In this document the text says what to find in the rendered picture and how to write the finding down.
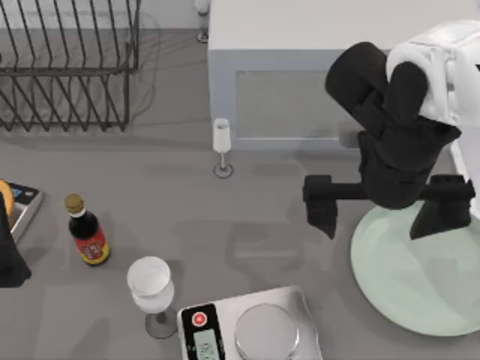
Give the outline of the pale green plate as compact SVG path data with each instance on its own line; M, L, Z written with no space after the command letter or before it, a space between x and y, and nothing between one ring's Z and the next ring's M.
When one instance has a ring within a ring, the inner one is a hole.
M412 240L421 206L372 208L350 245L352 272L385 318L422 335L480 332L480 219L465 228Z

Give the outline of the silver scale with red button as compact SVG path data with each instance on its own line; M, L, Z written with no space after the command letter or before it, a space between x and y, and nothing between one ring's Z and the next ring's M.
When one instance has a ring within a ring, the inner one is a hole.
M297 286L195 304L177 321L183 360L324 360Z

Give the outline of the clear champagne flute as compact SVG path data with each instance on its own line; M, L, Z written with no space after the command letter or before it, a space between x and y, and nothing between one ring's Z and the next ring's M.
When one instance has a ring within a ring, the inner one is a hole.
M214 174L219 179L228 179L233 174L233 166L226 161L227 153L232 149L230 123L225 118L216 118L213 123L213 150L220 155L218 164L214 166Z

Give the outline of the large clear wine glass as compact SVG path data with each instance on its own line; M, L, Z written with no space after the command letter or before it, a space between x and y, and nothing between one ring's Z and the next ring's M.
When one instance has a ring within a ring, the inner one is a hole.
M172 307L175 286L168 263L157 256L135 260L127 270L127 286L133 303L145 313L145 330L155 339L168 339L177 332Z

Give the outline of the dark sauce bottle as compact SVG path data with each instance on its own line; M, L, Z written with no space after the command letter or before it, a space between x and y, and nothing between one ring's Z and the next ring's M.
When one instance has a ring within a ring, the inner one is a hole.
M64 199L64 206L70 216L70 231L80 257L89 266L99 266L110 256L110 246L95 214L86 208L78 193L70 193Z

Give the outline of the small clear wine glass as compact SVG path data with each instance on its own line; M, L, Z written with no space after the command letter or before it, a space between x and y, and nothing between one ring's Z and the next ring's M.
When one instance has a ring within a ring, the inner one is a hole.
M211 0L193 0L199 17L199 33L196 39L201 44L207 44L209 41L209 13Z

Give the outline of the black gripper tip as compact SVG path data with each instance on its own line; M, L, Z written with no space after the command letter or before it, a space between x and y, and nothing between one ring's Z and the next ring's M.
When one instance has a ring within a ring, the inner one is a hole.
M31 269L14 243L4 197L0 193L0 289L21 287L31 276Z

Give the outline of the yellow round object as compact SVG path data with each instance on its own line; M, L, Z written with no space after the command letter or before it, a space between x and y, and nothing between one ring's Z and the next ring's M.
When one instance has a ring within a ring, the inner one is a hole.
M10 227L12 227L14 219L14 194L11 186L3 179L0 179L0 193L4 199L8 222Z

